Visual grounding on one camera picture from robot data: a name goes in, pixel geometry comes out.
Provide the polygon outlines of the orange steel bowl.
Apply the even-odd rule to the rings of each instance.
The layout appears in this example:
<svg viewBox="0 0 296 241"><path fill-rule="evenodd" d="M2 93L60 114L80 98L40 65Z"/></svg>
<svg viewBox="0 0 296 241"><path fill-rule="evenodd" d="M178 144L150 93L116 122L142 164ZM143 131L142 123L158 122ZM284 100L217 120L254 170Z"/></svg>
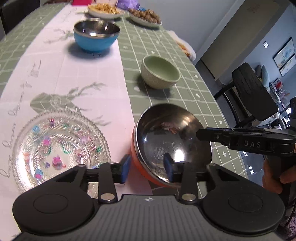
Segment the orange steel bowl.
<svg viewBox="0 0 296 241"><path fill-rule="evenodd" d="M165 154L178 164L192 163L193 170L204 172L212 159L211 144L200 141L198 119L186 109L168 103L147 108L137 120L132 133L132 159L138 171L152 183L178 188L172 183L163 163Z"/></svg>

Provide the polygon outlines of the clear glass decorated plate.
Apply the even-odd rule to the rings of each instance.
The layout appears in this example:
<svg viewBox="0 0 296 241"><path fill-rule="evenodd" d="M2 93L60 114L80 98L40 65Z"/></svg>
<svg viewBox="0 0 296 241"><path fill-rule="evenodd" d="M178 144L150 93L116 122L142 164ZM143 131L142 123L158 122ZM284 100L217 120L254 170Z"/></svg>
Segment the clear glass decorated plate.
<svg viewBox="0 0 296 241"><path fill-rule="evenodd" d="M96 169L110 161L109 146L98 126L69 110L45 111L31 119L12 151L13 175L20 193L77 165Z"/></svg>

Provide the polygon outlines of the green ceramic bowl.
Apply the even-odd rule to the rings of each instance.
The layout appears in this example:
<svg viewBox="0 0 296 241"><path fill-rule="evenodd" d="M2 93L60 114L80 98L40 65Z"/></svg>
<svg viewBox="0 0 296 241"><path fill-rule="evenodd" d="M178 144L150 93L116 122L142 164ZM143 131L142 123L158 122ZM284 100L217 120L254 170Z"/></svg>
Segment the green ceramic bowl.
<svg viewBox="0 0 296 241"><path fill-rule="evenodd" d="M156 55L147 55L143 58L140 73L143 81L153 89L168 89L181 78L175 64Z"/></svg>

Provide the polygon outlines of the blue steel bowl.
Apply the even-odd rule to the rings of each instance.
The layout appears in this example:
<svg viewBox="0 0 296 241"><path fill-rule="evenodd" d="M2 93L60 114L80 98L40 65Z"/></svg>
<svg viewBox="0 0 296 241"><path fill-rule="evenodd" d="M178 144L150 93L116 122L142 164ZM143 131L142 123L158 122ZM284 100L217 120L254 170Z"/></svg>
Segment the blue steel bowl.
<svg viewBox="0 0 296 241"><path fill-rule="evenodd" d="M77 22L73 28L76 44L91 53L103 52L111 47L120 33L120 27L109 21L90 18Z"/></svg>

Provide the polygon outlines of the black chair right side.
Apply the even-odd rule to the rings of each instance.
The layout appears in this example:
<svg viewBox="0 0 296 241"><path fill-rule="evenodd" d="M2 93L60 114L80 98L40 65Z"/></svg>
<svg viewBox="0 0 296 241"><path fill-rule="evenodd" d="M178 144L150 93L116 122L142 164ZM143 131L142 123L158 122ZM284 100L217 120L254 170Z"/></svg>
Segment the black chair right side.
<svg viewBox="0 0 296 241"><path fill-rule="evenodd" d="M240 121L238 115L226 95L226 92L236 88L240 99L240 108L245 119ZM278 106L271 95L260 82L258 76L248 63L243 63L232 72L232 81L219 90L214 98L224 96L236 121L236 127L252 126L257 120L263 122L278 113Z"/></svg>

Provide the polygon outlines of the black chair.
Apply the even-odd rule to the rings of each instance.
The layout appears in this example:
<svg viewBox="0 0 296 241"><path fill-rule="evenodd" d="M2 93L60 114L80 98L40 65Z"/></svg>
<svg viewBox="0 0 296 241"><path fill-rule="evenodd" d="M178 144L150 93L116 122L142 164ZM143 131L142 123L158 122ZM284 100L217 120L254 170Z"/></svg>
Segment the black chair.
<svg viewBox="0 0 296 241"><path fill-rule="evenodd" d="M1 7L1 21L5 34L8 34L27 15L40 6L39 0L7 1Z"/></svg>
<svg viewBox="0 0 296 241"><path fill-rule="evenodd" d="M240 108L245 119L240 121L238 115L226 95L226 92L236 88L240 99ZM263 122L278 113L278 106L271 95L260 82L258 76L248 63L243 63L232 72L232 81L219 90L214 98L224 96L236 121L236 127L252 126L257 120Z"/></svg>

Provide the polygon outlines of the green checked tablecloth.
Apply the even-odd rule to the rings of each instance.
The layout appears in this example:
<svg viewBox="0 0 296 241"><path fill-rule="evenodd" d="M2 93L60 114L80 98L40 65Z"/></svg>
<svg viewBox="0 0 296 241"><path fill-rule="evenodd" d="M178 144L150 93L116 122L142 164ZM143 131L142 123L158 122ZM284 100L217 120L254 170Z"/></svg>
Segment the green checked tablecloth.
<svg viewBox="0 0 296 241"><path fill-rule="evenodd" d="M168 32L133 24L123 16L109 52L84 52L73 37L86 8L49 4L36 9L1 41L1 240L19 234L12 205L20 192L13 177L12 149L23 126L47 109L69 109L103 132L111 159L130 151L132 130L142 112L161 102L193 113L203 126L227 122L199 72ZM168 90L146 86L140 76L147 55L170 59L180 81Z"/></svg>

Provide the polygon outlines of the white cloth with snacks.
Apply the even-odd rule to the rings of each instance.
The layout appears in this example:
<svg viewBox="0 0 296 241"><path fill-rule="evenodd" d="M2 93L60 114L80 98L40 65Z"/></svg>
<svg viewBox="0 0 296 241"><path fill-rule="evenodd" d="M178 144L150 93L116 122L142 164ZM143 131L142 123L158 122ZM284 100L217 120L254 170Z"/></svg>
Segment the white cloth with snacks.
<svg viewBox="0 0 296 241"><path fill-rule="evenodd" d="M167 31L170 37L178 44L187 57L193 62L196 59L196 53L189 43L181 39L174 31Z"/></svg>

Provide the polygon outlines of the white plate of brown snacks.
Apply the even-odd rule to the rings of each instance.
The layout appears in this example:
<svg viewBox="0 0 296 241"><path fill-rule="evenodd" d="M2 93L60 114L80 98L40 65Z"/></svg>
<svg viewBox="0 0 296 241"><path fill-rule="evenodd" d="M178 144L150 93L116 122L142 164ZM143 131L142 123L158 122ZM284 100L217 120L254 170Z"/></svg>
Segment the white plate of brown snacks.
<svg viewBox="0 0 296 241"><path fill-rule="evenodd" d="M129 9L129 16L140 25L147 27L156 27L161 25L161 18L151 9Z"/></svg>

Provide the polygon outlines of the white plate of fries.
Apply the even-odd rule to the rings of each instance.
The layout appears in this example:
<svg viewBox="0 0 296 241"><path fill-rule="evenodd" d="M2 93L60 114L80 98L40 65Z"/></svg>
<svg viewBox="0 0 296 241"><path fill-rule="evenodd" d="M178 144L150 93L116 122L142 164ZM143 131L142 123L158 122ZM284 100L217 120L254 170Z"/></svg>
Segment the white plate of fries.
<svg viewBox="0 0 296 241"><path fill-rule="evenodd" d="M87 6L88 13L96 18L114 20L120 18L125 12L109 4L89 4Z"/></svg>

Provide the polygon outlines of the purple plastic bag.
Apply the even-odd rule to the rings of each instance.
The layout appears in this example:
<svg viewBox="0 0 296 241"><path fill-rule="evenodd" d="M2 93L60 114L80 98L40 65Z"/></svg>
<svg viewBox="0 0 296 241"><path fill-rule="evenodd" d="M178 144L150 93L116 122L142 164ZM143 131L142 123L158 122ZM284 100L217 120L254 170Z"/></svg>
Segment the purple plastic bag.
<svg viewBox="0 0 296 241"><path fill-rule="evenodd" d="M116 6L124 10L139 9L140 3L138 0L118 0Z"/></svg>

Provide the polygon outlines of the red box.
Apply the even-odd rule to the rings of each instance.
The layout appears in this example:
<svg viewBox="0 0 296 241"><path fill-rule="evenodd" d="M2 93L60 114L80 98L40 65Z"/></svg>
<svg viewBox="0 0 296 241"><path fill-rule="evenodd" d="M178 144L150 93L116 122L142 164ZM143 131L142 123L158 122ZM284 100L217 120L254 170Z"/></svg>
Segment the red box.
<svg viewBox="0 0 296 241"><path fill-rule="evenodd" d="M92 0L73 0L73 6L87 6L92 3Z"/></svg>

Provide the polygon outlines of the black chair near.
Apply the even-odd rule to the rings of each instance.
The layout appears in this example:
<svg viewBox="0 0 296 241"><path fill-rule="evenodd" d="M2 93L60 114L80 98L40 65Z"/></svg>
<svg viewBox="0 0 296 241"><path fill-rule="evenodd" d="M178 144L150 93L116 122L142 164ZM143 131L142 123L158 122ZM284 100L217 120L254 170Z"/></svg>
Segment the black chair near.
<svg viewBox="0 0 296 241"><path fill-rule="evenodd" d="M1 7L1 21L5 34L8 34L27 15L40 6L39 0L7 1Z"/></svg>

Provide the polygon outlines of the framed wall pictures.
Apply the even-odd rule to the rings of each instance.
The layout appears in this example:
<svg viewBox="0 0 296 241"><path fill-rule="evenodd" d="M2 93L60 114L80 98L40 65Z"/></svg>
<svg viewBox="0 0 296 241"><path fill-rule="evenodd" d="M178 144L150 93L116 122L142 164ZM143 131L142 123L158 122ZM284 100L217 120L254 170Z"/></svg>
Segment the framed wall pictures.
<svg viewBox="0 0 296 241"><path fill-rule="evenodd" d="M290 37L283 47L274 55L273 60L282 77L295 66L295 47L292 37Z"/></svg>

